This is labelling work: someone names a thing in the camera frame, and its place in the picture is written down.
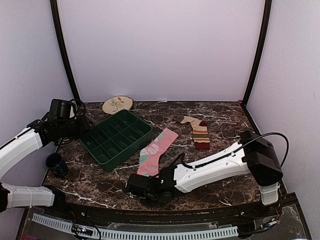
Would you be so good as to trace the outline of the pink sock with green patches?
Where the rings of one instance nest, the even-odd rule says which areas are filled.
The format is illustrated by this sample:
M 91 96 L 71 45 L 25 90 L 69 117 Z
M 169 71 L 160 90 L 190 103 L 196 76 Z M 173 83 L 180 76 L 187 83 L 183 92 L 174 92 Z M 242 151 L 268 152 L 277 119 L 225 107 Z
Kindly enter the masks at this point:
M 145 177 L 159 173 L 159 160 L 171 144 L 178 138 L 178 134 L 165 128 L 148 146 L 139 153 L 139 167 L 137 174 Z

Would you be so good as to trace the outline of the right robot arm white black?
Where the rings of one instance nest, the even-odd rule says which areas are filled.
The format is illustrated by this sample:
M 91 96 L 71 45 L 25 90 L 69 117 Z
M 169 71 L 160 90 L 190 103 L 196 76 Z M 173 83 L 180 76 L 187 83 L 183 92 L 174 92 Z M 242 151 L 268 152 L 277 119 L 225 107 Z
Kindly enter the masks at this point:
M 269 136 L 287 137 L 279 132 L 262 135 L 244 131 L 240 141 L 230 147 L 186 163 L 183 152 L 169 166 L 153 175 L 131 174 L 125 185 L 125 194 L 140 198 L 147 204 L 161 206 L 183 194 L 202 186 L 234 176 L 252 174 L 261 201 L 255 205 L 255 213 L 266 217 L 275 208 L 279 199 L 278 189 L 283 178 L 283 161 L 279 161 L 273 144 L 266 140 Z

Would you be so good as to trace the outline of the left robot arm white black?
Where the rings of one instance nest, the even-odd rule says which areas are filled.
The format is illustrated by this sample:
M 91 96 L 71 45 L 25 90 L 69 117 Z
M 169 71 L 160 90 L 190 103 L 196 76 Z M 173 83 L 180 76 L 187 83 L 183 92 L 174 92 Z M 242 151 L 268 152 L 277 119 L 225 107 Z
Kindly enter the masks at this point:
M 0 147 L 0 176 L 20 163 L 31 153 L 50 143 L 59 146 L 63 141 L 73 142 L 93 128 L 86 116 L 86 106 L 79 99 L 53 99 L 49 111 L 29 123 L 18 135 Z M 60 218 L 71 213 L 65 203 L 66 195 L 51 185 L 29 187 L 0 184 L 0 210 L 23 207 L 50 207 Z

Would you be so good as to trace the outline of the green plastic divider tray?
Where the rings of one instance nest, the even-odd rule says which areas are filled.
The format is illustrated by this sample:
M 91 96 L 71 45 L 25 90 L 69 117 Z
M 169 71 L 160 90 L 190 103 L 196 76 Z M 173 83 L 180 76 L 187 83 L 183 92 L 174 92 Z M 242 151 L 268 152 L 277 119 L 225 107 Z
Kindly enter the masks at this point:
M 151 141 L 152 127 L 129 110 L 108 117 L 80 140 L 97 164 L 111 172 Z

